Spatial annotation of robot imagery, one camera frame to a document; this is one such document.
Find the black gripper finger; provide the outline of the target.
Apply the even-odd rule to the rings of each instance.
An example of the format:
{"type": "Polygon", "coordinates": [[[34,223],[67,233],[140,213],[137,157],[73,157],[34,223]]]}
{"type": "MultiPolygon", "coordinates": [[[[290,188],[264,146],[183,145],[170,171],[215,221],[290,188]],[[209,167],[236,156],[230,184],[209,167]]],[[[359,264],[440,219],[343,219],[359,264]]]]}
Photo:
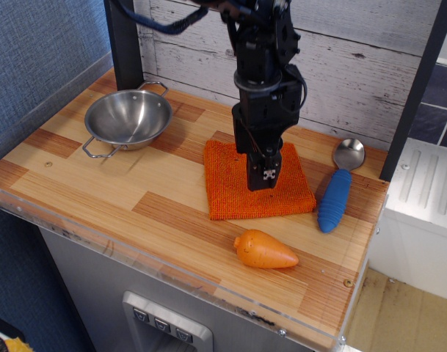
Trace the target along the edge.
{"type": "Polygon", "coordinates": [[[260,153],[247,154],[247,187],[250,191],[274,188],[282,167],[282,155],[264,156],[260,153]]]}
{"type": "Polygon", "coordinates": [[[241,119],[238,117],[233,118],[233,132],[237,153],[248,153],[250,151],[249,136],[246,128],[241,123],[241,119]]]}

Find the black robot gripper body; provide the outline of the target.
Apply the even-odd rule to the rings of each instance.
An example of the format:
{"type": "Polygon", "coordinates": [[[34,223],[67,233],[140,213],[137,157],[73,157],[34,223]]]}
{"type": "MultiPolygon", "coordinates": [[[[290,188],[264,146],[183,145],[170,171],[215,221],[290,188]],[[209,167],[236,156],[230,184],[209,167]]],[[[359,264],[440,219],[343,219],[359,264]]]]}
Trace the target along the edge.
{"type": "Polygon", "coordinates": [[[281,136],[296,125],[305,102],[305,80],[297,67],[284,67],[267,83],[234,75],[240,101],[233,117],[241,119],[250,140],[248,153],[275,154],[283,145],[281,136]]]}

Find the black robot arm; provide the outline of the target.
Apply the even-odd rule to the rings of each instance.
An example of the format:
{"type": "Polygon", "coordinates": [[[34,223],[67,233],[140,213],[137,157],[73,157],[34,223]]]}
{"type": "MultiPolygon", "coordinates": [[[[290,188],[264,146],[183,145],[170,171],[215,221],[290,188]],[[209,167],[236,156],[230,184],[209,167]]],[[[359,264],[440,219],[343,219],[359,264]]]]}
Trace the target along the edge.
{"type": "Polygon", "coordinates": [[[307,86],[296,65],[300,36],[289,1],[200,1],[220,12],[237,68],[232,108],[236,150],[247,157],[247,187],[274,188],[282,167],[282,135],[299,120],[307,86]]]}

